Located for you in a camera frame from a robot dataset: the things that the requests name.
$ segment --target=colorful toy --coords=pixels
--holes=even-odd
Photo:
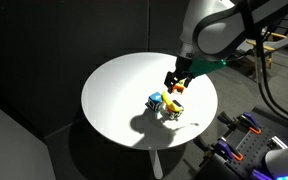
[[[183,94],[185,79],[180,80],[172,88],[172,93]]]
[[[184,111],[184,107],[176,100],[170,100],[166,91],[162,92],[162,99],[166,104],[166,109],[170,118],[177,119],[178,117],[180,117],[180,115]]]
[[[147,102],[148,106],[153,111],[158,111],[162,103],[163,103],[162,95],[159,92],[150,95]]]

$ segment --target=table top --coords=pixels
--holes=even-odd
[[[176,57],[135,53],[115,58],[96,69],[82,91],[82,108],[90,124],[106,138],[123,146],[160,150],[186,143],[212,122],[217,94],[211,80],[192,80],[182,95],[170,94],[184,111],[178,120],[155,113],[148,97],[167,91],[166,73],[175,70]]]

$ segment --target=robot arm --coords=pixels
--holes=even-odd
[[[274,178],[288,176],[288,148],[269,151],[265,165]]]
[[[180,80],[185,87],[192,79],[225,66],[252,30],[271,24],[288,13],[288,0],[191,0],[180,37],[176,70],[164,84],[169,92]]]

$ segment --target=dark background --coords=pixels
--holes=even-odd
[[[188,0],[0,0],[0,98],[42,136],[71,124],[88,76],[136,52],[176,54]]]

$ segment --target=floor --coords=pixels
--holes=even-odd
[[[288,58],[276,54],[272,69],[268,70],[268,81],[276,102],[288,110],[287,67]],[[234,62],[208,74],[217,90],[217,114],[225,111],[233,117],[251,111],[256,105],[266,107],[256,82],[245,75],[249,68],[245,63]],[[82,113],[77,119],[73,125],[46,139],[58,180],[155,179],[148,152],[128,149],[107,140],[96,133]],[[214,118],[201,137],[211,144],[226,130],[225,125]],[[159,156],[163,179],[190,180],[199,171],[203,152],[193,142],[187,142],[159,151]]]

